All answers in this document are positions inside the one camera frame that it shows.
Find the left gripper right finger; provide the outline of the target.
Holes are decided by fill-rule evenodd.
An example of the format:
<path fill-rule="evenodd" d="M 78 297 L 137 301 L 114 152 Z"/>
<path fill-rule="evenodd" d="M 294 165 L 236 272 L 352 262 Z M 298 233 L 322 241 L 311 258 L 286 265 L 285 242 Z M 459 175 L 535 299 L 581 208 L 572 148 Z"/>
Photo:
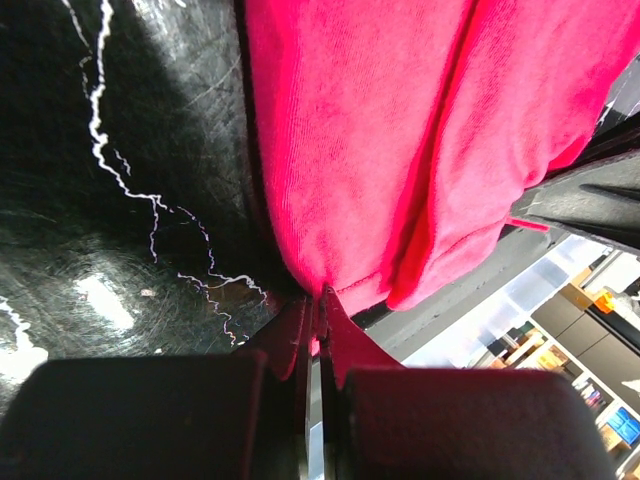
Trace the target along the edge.
<path fill-rule="evenodd" d="M 329 285 L 323 287 L 318 308 L 324 477 L 353 479 L 358 463 L 353 376 L 360 371 L 398 370 L 402 365 L 352 321 Z"/>

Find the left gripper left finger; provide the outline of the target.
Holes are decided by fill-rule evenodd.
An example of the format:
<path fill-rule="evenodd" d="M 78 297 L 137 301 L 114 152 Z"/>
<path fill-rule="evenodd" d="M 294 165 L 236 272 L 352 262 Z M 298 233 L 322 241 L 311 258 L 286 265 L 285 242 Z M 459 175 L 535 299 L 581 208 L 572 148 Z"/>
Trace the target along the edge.
<path fill-rule="evenodd" d="M 303 297 L 287 303 L 237 349 L 266 356 L 251 479 L 309 477 L 312 326 L 313 299 Z"/>

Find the red t-shirt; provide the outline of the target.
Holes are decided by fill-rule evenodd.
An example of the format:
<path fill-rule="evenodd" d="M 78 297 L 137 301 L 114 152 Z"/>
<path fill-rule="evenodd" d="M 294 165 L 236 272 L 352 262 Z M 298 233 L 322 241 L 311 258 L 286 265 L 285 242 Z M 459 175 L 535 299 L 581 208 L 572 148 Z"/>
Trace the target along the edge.
<path fill-rule="evenodd" d="M 282 258 L 353 315 L 478 266 L 573 165 L 639 51 L 635 1 L 248 1 L 266 207 Z"/>

